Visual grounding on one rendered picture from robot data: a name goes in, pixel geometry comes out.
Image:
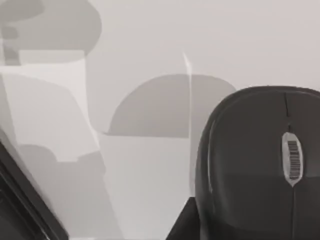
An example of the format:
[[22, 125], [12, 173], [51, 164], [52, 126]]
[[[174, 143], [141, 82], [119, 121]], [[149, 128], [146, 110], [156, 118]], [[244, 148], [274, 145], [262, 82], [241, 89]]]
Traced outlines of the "black computer mouse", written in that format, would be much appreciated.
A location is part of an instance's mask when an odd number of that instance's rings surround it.
[[199, 240], [320, 240], [320, 91], [225, 97], [200, 138], [195, 201]]

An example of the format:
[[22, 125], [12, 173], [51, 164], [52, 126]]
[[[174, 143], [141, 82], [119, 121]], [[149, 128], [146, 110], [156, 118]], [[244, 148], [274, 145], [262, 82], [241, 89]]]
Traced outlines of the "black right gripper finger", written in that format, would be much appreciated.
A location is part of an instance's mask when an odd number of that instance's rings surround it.
[[188, 198], [165, 240], [205, 240], [195, 196]]

